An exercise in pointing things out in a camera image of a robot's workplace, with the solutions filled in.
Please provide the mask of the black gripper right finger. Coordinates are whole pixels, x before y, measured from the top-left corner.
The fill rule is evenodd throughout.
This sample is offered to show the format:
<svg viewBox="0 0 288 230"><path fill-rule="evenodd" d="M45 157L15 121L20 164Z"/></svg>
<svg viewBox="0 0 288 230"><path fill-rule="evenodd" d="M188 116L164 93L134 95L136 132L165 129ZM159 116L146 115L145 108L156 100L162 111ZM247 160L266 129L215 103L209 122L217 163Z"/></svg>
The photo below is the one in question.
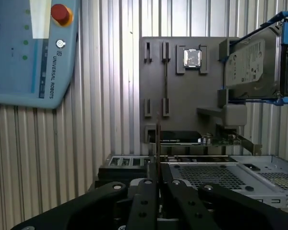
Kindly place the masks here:
<svg viewBox="0 0 288 230"><path fill-rule="evenodd" d="M174 179L168 164L158 166L167 210L188 230L288 230L288 213L218 184L193 189Z"/></svg>

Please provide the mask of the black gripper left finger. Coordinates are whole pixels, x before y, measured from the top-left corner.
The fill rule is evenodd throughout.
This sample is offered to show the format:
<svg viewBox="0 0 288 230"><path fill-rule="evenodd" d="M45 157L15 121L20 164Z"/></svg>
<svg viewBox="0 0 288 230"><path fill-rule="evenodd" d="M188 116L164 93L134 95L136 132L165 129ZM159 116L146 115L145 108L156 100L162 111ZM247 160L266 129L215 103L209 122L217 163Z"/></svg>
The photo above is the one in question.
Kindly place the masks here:
<svg viewBox="0 0 288 230"><path fill-rule="evenodd" d="M15 230L155 230L156 164L134 186L110 182L13 227Z"/></svg>

